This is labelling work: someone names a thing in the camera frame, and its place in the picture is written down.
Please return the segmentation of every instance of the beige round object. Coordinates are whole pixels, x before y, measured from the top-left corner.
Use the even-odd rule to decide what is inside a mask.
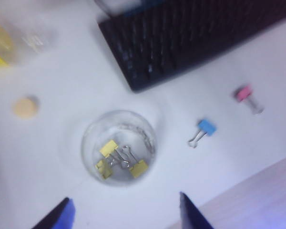
[[[13,112],[20,118],[31,118],[37,113],[37,104],[29,99],[23,98],[16,102]]]

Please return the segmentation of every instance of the pink binder clip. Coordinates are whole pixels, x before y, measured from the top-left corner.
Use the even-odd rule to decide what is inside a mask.
[[[242,87],[236,92],[236,98],[239,102],[246,102],[252,109],[253,114],[260,114],[263,112],[263,107],[259,105],[252,97],[252,89],[249,85]]]

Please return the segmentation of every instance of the yellow object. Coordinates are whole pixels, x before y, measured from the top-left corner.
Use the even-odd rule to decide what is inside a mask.
[[[13,58],[14,44],[9,34],[0,27],[0,66],[7,66]]]
[[[130,173],[134,178],[137,178],[140,176],[143,172],[145,172],[148,169],[148,165],[144,160],[140,160],[137,164],[135,164],[133,167],[129,168]]]
[[[20,118],[31,118],[36,115],[37,110],[37,104],[29,98],[18,100],[13,107],[14,114]]]
[[[106,143],[106,145],[103,146],[102,149],[100,149],[100,153],[105,157],[109,157],[109,155],[117,149],[119,146],[116,144],[115,141],[110,140],[109,142]]]
[[[107,179],[112,175],[112,169],[110,168],[109,164],[107,163],[106,159],[100,160],[96,165],[96,169],[99,171],[101,176],[104,179]]]

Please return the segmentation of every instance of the black object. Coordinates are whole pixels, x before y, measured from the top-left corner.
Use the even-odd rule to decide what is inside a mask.
[[[286,17],[286,0],[145,0],[99,23],[134,91],[202,63]]]
[[[214,229],[186,194],[180,193],[180,210],[183,229]]]
[[[48,215],[46,215],[35,227],[32,229],[51,229],[61,216],[64,208],[69,202],[69,198],[63,199]]]

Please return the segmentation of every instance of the yellow binder clip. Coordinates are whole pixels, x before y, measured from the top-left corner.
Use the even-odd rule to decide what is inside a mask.
[[[110,140],[109,142],[107,142],[102,149],[100,149],[100,153],[105,157],[108,158],[109,155],[118,148],[118,144],[116,144],[115,141]]]
[[[134,166],[129,168],[129,171],[130,171],[131,175],[133,176],[133,178],[137,178],[137,177],[139,177],[142,173],[144,173],[148,169],[148,165],[147,165],[147,163],[143,159],[138,161],[136,159],[136,157],[132,154],[131,149],[130,149],[129,146],[123,146],[123,149],[126,149],[126,148],[128,148],[128,153],[137,162],[137,164],[135,164]]]
[[[112,169],[110,165],[107,163],[106,159],[100,160],[95,165],[95,167],[104,179],[107,179],[108,177],[112,175]]]

